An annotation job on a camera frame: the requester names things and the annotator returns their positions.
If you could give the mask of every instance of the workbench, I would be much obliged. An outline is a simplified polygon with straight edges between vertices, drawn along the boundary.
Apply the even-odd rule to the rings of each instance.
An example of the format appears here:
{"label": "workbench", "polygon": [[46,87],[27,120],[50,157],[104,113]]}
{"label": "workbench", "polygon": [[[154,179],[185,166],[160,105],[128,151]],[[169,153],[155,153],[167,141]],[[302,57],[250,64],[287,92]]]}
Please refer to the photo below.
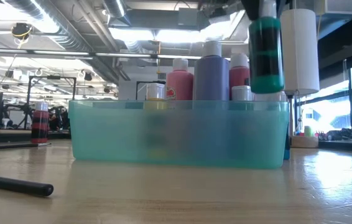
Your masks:
{"label": "workbench", "polygon": [[352,152],[292,149],[249,170],[75,161],[69,140],[52,143],[0,150],[0,176],[54,186],[0,190],[0,223],[352,223]]}

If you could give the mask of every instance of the purple bottle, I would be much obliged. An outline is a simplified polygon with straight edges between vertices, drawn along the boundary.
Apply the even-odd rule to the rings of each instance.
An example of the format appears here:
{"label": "purple bottle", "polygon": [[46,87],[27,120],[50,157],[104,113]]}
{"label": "purple bottle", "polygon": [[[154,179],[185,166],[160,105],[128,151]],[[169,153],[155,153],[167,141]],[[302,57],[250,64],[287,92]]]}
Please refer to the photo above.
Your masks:
{"label": "purple bottle", "polygon": [[221,57],[221,44],[208,41],[195,62],[194,100],[229,100],[229,62]]}

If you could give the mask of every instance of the translucent teal plastic bin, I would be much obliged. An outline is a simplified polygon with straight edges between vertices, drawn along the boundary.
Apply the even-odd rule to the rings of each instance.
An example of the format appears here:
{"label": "translucent teal plastic bin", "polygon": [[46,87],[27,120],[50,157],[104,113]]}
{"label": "translucent teal plastic bin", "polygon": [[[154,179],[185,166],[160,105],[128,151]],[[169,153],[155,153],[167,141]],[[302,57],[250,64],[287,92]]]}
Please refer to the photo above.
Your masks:
{"label": "translucent teal plastic bin", "polygon": [[71,101],[76,159],[277,168],[286,102]]}

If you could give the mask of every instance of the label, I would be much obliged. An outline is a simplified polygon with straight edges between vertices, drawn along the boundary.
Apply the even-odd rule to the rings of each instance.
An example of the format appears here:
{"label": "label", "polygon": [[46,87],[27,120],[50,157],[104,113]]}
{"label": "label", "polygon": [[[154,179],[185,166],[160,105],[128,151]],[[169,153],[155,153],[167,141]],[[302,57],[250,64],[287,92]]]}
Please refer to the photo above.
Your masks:
{"label": "label", "polygon": [[167,100],[176,100],[176,90],[172,87],[166,87],[166,99]]}

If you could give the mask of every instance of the green and black bottle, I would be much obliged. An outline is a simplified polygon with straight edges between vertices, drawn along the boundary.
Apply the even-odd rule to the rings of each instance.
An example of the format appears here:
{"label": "green and black bottle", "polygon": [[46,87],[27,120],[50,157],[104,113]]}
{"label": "green and black bottle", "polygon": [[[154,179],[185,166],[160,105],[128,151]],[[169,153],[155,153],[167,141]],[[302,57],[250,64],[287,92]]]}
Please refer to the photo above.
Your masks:
{"label": "green and black bottle", "polygon": [[260,17],[249,26],[251,90],[277,93],[284,89],[281,52],[281,22],[276,0],[262,0]]}

